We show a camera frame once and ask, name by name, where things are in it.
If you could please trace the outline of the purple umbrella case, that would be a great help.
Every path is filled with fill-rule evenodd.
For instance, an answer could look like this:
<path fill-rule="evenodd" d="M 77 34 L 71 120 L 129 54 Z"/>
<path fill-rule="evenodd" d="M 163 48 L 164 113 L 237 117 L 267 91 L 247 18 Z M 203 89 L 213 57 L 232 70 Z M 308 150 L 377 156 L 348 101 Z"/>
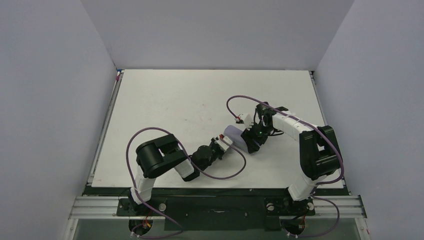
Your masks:
<path fill-rule="evenodd" d="M 248 145 L 242 138 L 243 131 L 239 128 L 237 128 L 234 125 L 228 125 L 224 130 L 224 136 L 228 137 L 230 140 L 232 140 L 233 144 L 244 151 L 245 153 L 251 154 L 248 149 Z"/>

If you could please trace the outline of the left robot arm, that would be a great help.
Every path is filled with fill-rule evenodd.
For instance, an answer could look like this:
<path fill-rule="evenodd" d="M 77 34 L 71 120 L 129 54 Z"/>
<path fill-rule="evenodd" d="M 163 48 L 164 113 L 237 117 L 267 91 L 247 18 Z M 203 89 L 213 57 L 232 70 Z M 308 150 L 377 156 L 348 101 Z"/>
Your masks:
<path fill-rule="evenodd" d="M 156 179 L 172 169 L 184 182 L 194 180 L 214 161 L 221 160 L 232 144 L 228 136 L 221 134 L 186 156 L 173 134 L 142 143 L 135 151 L 138 167 L 135 187 L 130 190 L 132 200 L 137 205 L 148 202 Z"/>

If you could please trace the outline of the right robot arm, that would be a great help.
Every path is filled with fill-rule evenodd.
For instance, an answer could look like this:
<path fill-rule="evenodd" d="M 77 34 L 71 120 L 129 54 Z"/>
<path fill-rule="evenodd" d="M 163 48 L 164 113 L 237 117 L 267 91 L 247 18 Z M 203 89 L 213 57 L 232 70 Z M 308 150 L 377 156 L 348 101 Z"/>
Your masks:
<path fill-rule="evenodd" d="M 287 108 L 273 109 L 266 103 L 256 106 L 255 116 L 259 122 L 248 113 L 235 117 L 236 123 L 245 126 L 240 136 L 248 153 L 258 152 L 275 132 L 283 133 L 299 144 L 301 174 L 287 189 L 292 200 L 309 198 L 320 182 L 341 168 L 337 139 L 330 126 L 306 124 Z"/>

